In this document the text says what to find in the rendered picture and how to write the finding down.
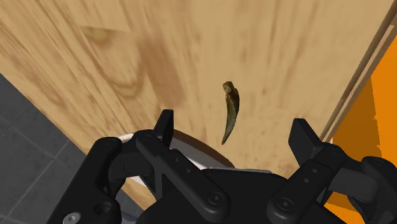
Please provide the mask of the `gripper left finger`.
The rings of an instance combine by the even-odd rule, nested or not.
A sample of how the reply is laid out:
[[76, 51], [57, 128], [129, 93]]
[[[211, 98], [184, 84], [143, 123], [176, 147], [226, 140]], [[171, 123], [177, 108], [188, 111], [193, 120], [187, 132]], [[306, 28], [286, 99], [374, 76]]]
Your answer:
[[179, 150], [170, 149], [174, 112], [165, 109], [154, 129], [135, 132], [124, 148], [118, 137], [103, 137], [92, 145], [46, 224], [121, 224], [116, 194], [132, 176], [152, 176], [147, 185], [156, 200], [167, 193], [164, 180], [203, 219], [223, 222], [230, 213], [228, 195]]

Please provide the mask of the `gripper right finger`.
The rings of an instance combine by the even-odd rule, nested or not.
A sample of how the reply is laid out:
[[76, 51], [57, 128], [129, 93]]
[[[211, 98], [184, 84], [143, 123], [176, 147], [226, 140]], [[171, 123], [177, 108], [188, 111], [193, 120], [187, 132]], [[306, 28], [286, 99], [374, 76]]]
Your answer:
[[288, 139], [299, 168], [271, 197], [271, 224], [345, 224], [325, 208], [334, 192], [345, 195], [365, 224], [397, 224], [397, 167], [366, 156], [357, 161], [322, 142], [303, 118], [293, 120]]

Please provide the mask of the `white plate with brown rim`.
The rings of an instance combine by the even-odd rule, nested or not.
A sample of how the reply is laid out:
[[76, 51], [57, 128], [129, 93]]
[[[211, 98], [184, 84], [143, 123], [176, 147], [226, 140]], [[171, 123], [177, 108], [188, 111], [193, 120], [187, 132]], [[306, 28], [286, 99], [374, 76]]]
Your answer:
[[219, 167], [235, 167], [229, 159], [214, 148], [177, 129], [174, 129], [170, 149], [179, 150], [200, 170], [210, 168], [217, 169]]

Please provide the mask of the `orange cabinet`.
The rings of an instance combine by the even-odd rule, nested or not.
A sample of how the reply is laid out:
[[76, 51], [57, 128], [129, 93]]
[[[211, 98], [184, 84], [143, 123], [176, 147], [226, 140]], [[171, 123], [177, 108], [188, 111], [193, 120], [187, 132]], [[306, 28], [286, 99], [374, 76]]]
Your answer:
[[382, 157], [397, 167], [397, 37], [333, 135], [351, 158]]

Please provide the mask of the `olive brown curved pod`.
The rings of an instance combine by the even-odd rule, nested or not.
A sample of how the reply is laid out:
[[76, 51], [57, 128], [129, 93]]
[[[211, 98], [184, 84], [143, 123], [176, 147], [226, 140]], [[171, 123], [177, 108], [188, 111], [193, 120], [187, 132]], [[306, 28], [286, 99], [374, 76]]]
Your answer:
[[226, 101], [226, 126], [225, 133], [221, 141], [222, 145], [226, 143], [228, 137], [233, 131], [240, 106], [239, 92], [231, 81], [224, 82], [223, 90], [225, 92]]

